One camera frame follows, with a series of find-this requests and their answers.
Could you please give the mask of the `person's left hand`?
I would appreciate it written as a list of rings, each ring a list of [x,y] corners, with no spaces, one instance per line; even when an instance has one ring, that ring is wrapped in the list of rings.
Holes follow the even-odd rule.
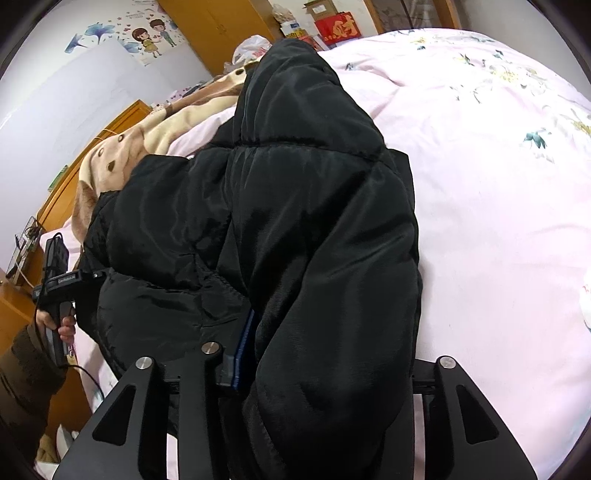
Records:
[[[56,323],[50,314],[43,310],[38,310],[35,317],[36,325],[38,326],[42,335],[45,335],[45,330],[49,329],[57,333],[62,342],[68,345],[74,343],[74,336],[76,333],[76,319],[73,312],[64,316],[58,323]]]

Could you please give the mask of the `left brown sleeved forearm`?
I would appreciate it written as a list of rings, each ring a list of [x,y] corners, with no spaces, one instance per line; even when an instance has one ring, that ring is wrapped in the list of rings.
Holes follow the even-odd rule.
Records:
[[[33,324],[1,355],[1,438],[29,467],[48,425],[51,399],[65,378],[43,351]]]

